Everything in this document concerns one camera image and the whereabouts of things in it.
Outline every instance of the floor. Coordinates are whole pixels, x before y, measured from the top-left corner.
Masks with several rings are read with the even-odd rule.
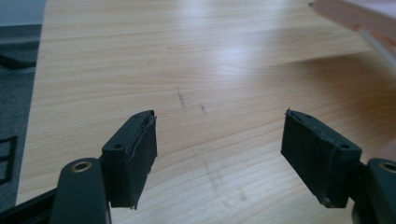
[[[0,212],[17,199],[40,31],[0,27]]]

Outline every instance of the gray carpet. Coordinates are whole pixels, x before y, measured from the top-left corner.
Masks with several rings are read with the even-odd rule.
[[[40,29],[0,27],[0,212],[17,198]],[[12,69],[5,58],[13,60]]]

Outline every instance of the wooden table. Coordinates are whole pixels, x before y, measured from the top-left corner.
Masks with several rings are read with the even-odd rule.
[[[396,77],[303,0],[48,1],[18,202],[154,109],[159,156],[114,223],[351,223],[280,155],[289,107],[363,148],[396,136]]]

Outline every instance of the wood grain surface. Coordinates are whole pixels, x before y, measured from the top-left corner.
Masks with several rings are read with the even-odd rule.
[[[154,109],[159,156],[114,223],[351,223],[280,155],[288,108],[375,157],[396,136],[396,76],[308,0],[49,0],[18,202],[99,157]]]

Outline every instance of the dark gray floor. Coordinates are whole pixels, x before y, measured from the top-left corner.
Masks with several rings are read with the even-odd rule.
[[[35,62],[40,29],[0,27],[0,55]],[[34,67],[0,66],[0,212],[16,202],[34,79]]]

